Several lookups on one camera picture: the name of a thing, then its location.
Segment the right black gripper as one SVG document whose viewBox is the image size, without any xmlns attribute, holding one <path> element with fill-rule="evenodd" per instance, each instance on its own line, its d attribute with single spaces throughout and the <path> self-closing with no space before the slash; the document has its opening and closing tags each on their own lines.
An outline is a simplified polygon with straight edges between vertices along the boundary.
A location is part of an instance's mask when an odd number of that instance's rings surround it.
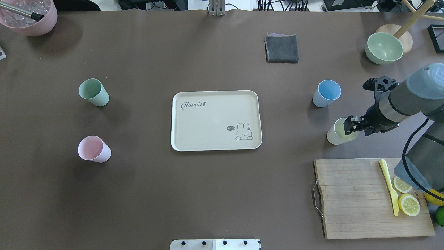
<svg viewBox="0 0 444 250">
<path fill-rule="evenodd" d="M 370 136 L 378 132 L 386 133 L 399 126 L 398 123 L 387 119 L 379 109 L 379 104 L 373 104 L 360 118 L 357 116 L 348 116 L 348 126 L 345 127 L 345 135 L 350 135 L 360 131 L 360 124 L 363 123 L 365 136 Z"/>
</svg>

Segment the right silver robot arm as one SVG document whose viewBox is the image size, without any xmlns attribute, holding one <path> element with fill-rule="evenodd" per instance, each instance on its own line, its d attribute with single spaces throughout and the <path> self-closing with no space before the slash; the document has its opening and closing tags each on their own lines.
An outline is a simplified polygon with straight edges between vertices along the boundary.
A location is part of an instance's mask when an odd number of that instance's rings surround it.
<svg viewBox="0 0 444 250">
<path fill-rule="evenodd" d="M 363 88 L 374 92 L 375 103 L 362 117 L 349 116 L 344 122 L 347 135 L 363 130 L 369 136 L 390 131 L 408 117 L 423 113 L 432 124 L 412 147 L 408 139 L 394 173 L 428 194 L 431 189 L 443 192 L 444 185 L 443 69 L 442 63 L 428 64 L 403 82 L 385 76 L 368 79 Z"/>
</svg>

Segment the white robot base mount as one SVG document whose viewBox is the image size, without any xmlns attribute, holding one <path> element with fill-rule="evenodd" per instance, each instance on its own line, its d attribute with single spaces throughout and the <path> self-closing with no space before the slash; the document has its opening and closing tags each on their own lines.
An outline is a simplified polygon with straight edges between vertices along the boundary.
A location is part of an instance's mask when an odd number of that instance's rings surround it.
<svg viewBox="0 0 444 250">
<path fill-rule="evenodd" d="M 176 239 L 170 250 L 260 250 L 259 239 Z"/>
</svg>

